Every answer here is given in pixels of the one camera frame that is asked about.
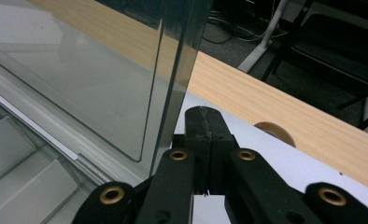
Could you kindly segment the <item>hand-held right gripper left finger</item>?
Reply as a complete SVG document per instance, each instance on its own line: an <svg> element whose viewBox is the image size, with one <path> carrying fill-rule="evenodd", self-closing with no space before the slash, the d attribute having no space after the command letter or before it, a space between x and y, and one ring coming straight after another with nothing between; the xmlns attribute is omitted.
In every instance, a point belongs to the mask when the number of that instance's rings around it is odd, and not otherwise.
<svg viewBox="0 0 368 224"><path fill-rule="evenodd" d="M210 137L205 121L205 111L195 106L185 112L185 148L195 158L194 192L206 194L208 178Z"/></svg>

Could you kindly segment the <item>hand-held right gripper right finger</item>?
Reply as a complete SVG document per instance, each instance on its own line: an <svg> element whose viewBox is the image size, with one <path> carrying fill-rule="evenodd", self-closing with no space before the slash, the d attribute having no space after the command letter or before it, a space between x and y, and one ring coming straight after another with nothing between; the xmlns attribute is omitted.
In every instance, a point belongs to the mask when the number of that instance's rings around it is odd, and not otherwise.
<svg viewBox="0 0 368 224"><path fill-rule="evenodd" d="M211 136L209 159L209 193L223 195L226 191L226 159L236 147L236 141L231 134L221 113L212 109L207 113L209 133Z"/></svg>

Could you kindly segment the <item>grey clear plastic compartment box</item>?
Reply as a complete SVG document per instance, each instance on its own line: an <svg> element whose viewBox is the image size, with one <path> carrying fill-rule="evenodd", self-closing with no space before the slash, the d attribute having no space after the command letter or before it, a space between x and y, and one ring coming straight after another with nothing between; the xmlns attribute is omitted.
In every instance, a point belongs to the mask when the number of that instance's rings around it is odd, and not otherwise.
<svg viewBox="0 0 368 224"><path fill-rule="evenodd" d="M128 224L213 0L0 0L0 224Z"/></svg>

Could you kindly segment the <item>wooden table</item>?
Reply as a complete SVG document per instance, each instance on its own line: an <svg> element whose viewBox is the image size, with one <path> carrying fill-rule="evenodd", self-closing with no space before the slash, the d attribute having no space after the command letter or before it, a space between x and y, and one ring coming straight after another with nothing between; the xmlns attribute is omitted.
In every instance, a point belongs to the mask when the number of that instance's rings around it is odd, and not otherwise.
<svg viewBox="0 0 368 224"><path fill-rule="evenodd" d="M95 0L30 0L102 44L147 68L156 31ZM368 133L203 53L191 61L190 92L247 123L272 121L302 152L368 187Z"/></svg>

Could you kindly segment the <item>black chair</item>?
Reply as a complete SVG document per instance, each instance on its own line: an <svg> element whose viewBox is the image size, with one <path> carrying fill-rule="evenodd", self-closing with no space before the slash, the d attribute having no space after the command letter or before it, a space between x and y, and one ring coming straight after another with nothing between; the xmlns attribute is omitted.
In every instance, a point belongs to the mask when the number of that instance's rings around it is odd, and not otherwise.
<svg viewBox="0 0 368 224"><path fill-rule="evenodd" d="M286 61L357 95L342 107L355 104L368 97L368 29L333 15L310 14L314 1L305 0L262 80ZM368 128L368 118L359 128Z"/></svg>

